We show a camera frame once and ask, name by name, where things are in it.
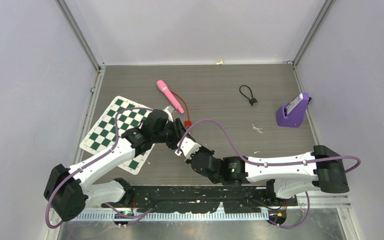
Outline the red cable padlock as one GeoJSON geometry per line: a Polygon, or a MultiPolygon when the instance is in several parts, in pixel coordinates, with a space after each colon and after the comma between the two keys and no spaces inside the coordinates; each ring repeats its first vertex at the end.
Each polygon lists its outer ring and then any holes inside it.
{"type": "Polygon", "coordinates": [[[178,95],[176,92],[171,91],[171,93],[174,96],[176,96],[178,99],[180,99],[182,101],[182,103],[184,104],[184,106],[186,108],[186,113],[187,113],[187,120],[184,121],[184,126],[186,128],[189,128],[192,125],[192,121],[190,119],[190,111],[189,111],[189,108],[188,108],[188,105],[187,105],[186,101],[180,95],[178,95]]]}

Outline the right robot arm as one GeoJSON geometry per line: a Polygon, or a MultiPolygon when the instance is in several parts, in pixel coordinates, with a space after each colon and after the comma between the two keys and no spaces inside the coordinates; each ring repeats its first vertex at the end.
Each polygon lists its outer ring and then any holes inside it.
{"type": "Polygon", "coordinates": [[[267,181],[265,199],[271,205],[307,191],[342,194],[350,190],[341,156],[324,145],[314,146],[311,152],[272,158],[219,159],[198,143],[183,144],[180,152],[193,171],[214,184],[238,187],[267,181]]]}

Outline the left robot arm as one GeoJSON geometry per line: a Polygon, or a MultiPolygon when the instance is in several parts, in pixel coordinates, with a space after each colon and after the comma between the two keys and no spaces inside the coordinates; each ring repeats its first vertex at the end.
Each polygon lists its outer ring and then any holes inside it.
{"type": "Polygon", "coordinates": [[[47,209],[53,208],[62,221],[78,216],[85,208],[104,203],[129,206],[134,190],[122,178],[108,183],[95,182],[120,164],[150,150],[154,144],[163,143],[174,150],[186,133],[179,118],[172,120],[163,110],[153,110],[140,126],[116,134],[115,142],[108,148],[82,162],[64,167],[55,166],[50,173],[44,197],[47,209]]]}

